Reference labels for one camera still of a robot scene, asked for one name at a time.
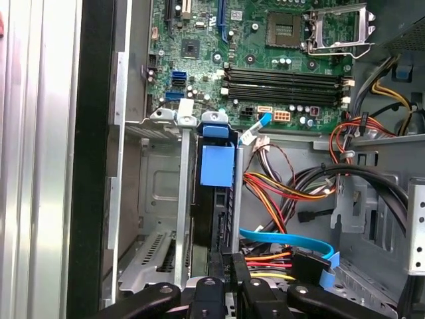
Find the black plastic clip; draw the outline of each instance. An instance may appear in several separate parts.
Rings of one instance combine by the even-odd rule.
[[[361,114],[361,122],[359,127],[360,136],[365,135],[368,117],[369,117],[369,112],[363,112],[363,114]]]

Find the cpu socket lever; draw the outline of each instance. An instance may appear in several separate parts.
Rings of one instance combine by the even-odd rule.
[[[314,9],[309,11],[309,23],[311,25],[311,36],[307,40],[307,52],[311,56],[331,56],[331,55],[350,55],[354,59],[361,58],[367,54],[374,43],[367,42],[368,37],[375,31],[374,25],[369,25],[371,21],[375,20],[375,15],[367,11],[366,3],[359,3],[355,5],[345,5],[342,7]],[[324,38],[324,24],[327,15],[340,16],[348,13],[358,14],[358,29],[355,33],[357,39],[351,42],[336,41],[328,45]],[[344,51],[346,48],[360,48],[366,47],[366,50],[361,54],[354,55],[352,52]]]

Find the capacitor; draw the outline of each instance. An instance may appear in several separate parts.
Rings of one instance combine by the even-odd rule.
[[[175,6],[175,16],[179,18],[181,15],[181,7],[179,5]]]

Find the chip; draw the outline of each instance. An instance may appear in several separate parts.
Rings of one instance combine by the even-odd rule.
[[[266,45],[270,47],[299,48],[301,43],[300,16],[269,12],[267,16]]]
[[[181,57],[182,58],[199,58],[200,40],[183,39],[181,41]]]

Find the ventilation slot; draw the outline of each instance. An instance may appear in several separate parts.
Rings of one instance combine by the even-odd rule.
[[[175,256],[175,239],[170,243],[167,254],[165,255],[164,262],[160,267],[157,268],[157,272],[171,272],[173,267],[173,261]]]
[[[142,265],[146,265],[149,261],[151,261],[152,256],[155,254],[156,250],[158,249],[158,246],[159,246],[159,243],[161,242],[162,237],[163,237],[162,234],[158,234],[151,248],[148,250],[143,262],[141,263]]]
[[[425,18],[416,22],[407,32],[385,45],[389,50],[425,51]]]

